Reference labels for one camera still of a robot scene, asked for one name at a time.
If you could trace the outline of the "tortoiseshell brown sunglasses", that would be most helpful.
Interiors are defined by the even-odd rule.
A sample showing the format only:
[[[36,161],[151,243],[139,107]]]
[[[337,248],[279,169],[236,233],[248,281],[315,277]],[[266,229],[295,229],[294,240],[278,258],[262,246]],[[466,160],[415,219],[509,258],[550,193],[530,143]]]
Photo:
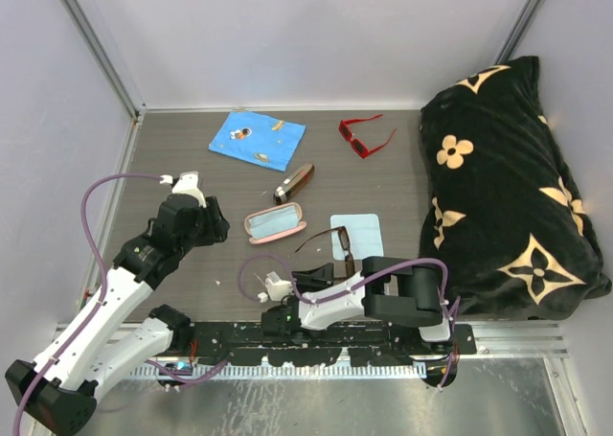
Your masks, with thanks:
[[[338,239],[338,241],[339,241],[339,243],[341,245],[341,250],[343,251],[343,255],[344,255],[344,263],[345,263],[345,270],[346,270],[345,279],[351,277],[355,273],[355,263],[354,263],[354,259],[353,259],[353,255],[352,255],[352,250],[351,250],[351,241],[350,241],[349,232],[348,232],[347,228],[344,225],[333,227],[333,228],[330,228],[328,230],[324,230],[322,232],[319,232],[319,233],[311,236],[310,238],[305,240],[303,243],[301,243],[294,250],[294,252],[298,253],[310,241],[313,241],[316,238],[320,238],[320,237],[323,237],[325,235],[336,236],[336,238]]]

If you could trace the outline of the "pink glasses case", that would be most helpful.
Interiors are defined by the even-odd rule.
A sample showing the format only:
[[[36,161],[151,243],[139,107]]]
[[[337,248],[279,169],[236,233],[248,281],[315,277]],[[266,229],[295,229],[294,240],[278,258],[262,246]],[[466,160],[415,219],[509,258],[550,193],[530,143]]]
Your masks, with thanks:
[[[296,209],[296,213],[298,214],[299,223],[298,223],[298,225],[295,228],[287,230],[287,231],[282,232],[280,234],[269,236],[267,238],[259,239],[259,240],[258,239],[254,239],[251,236],[250,228],[249,228],[249,219],[250,218],[252,218],[253,216],[259,215],[261,213],[264,213],[264,212],[274,211],[276,209],[281,209],[281,208],[289,207],[289,206],[293,206]],[[286,204],[282,204],[282,205],[279,205],[279,206],[274,206],[274,207],[271,207],[271,208],[268,208],[268,209],[265,209],[265,210],[261,210],[261,211],[258,211],[257,213],[253,213],[253,214],[247,216],[245,218],[244,222],[243,222],[243,226],[244,226],[245,232],[249,236],[249,242],[251,244],[253,244],[253,245],[260,245],[260,244],[265,244],[265,243],[269,243],[269,242],[272,242],[272,241],[277,241],[277,240],[280,240],[280,239],[284,239],[284,238],[287,238],[287,237],[289,237],[291,235],[297,234],[297,233],[303,231],[306,228],[307,223],[303,220],[303,210],[302,210],[302,207],[298,203],[296,203],[296,202],[289,202],[289,203],[286,203]]]

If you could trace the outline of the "light blue cloth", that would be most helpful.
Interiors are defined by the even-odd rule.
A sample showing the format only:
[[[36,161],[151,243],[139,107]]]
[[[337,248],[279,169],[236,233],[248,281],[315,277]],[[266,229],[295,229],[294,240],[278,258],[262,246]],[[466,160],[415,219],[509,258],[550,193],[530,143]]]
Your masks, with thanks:
[[[250,234],[254,239],[264,239],[295,228],[299,223],[293,206],[268,211],[249,219]]]
[[[382,257],[384,247],[377,214],[332,215],[331,228],[344,226],[350,239],[350,248],[355,260]]]

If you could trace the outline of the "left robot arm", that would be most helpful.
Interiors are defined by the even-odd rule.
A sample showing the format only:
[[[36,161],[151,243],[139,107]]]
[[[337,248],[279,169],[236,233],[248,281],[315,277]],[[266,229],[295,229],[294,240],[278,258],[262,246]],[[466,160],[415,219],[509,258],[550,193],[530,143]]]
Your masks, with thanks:
[[[186,353],[190,318],[162,305],[113,346],[112,334],[195,247],[226,241],[229,222],[214,196],[171,194],[145,232],[127,241],[68,328],[34,360],[17,359],[5,379],[15,402],[56,435],[75,435],[119,380],[152,356]]]

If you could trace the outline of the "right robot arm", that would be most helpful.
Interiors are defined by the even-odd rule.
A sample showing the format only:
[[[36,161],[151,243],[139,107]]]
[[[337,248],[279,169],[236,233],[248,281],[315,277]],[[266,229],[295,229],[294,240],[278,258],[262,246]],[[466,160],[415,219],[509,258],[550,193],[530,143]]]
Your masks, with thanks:
[[[262,314],[261,327],[266,335],[296,339],[365,316],[415,330],[423,348],[439,355],[454,341],[459,307],[444,298],[447,280],[446,264],[434,258],[368,257],[338,284],[315,270],[298,272],[289,282],[271,273],[266,290],[280,304]]]

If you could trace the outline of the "red sunglasses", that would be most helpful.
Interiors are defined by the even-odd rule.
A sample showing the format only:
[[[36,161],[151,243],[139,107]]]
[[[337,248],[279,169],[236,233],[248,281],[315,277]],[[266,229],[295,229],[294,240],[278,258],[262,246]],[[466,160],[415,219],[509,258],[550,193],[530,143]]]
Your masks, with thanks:
[[[353,118],[348,120],[341,120],[338,125],[339,134],[343,139],[352,147],[352,150],[361,158],[366,159],[373,154],[379,152],[385,148],[394,138],[397,130],[394,128],[388,135],[387,139],[376,147],[369,148],[357,135],[352,131],[352,126],[381,118],[381,114],[375,114],[374,116],[367,118]]]

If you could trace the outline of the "brown striped glasses case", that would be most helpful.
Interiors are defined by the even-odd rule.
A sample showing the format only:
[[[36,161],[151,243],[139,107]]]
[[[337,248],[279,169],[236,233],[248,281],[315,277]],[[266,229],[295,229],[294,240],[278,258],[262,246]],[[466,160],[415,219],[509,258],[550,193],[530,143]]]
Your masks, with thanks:
[[[276,188],[273,193],[274,204],[285,204],[290,199],[294,198],[310,181],[314,173],[315,166],[313,163],[305,163],[302,165]]]

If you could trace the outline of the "blue cartoon print cloth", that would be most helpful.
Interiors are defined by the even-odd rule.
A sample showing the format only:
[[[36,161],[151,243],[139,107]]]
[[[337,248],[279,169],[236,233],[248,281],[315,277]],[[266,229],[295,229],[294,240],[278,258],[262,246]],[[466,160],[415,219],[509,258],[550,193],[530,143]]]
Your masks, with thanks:
[[[252,111],[231,112],[208,149],[239,161],[285,172],[306,128]]]

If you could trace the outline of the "black floral plush pillow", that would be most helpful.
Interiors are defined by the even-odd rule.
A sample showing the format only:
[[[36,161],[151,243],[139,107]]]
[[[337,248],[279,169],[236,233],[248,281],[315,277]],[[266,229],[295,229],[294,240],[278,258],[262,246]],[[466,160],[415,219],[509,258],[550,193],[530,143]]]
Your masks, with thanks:
[[[612,289],[539,77],[538,57],[518,57],[420,112],[431,201],[420,254],[447,265],[445,295],[462,316],[564,320]]]

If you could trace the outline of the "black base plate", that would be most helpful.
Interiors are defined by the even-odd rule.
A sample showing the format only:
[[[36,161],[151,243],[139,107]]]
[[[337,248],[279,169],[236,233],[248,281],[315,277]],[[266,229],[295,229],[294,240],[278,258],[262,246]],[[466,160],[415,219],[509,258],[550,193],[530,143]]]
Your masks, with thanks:
[[[416,328],[375,321],[335,323],[306,338],[265,336],[259,322],[197,322],[185,340],[173,342],[161,355],[194,354],[202,365],[226,359],[232,365],[258,366],[266,359],[274,367],[305,367],[330,366],[343,352],[352,367],[387,366],[411,365],[420,356],[474,355],[477,347],[468,324],[457,325],[449,341],[427,342]]]

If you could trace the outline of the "aluminium front rail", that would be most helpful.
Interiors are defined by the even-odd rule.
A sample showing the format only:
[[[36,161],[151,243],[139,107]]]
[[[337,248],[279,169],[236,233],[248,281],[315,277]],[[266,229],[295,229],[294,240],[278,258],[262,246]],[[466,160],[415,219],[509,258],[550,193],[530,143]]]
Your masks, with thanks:
[[[348,321],[324,331],[267,333],[257,322],[196,322],[178,332],[124,325],[102,343],[89,363],[92,372],[112,370],[126,357],[134,369],[159,358],[185,374],[195,364],[221,361],[238,367],[324,368],[347,362],[353,369],[409,367],[439,377],[450,358],[461,356],[565,357],[567,348],[549,323],[456,325],[450,339],[426,341],[419,329],[375,321]]]

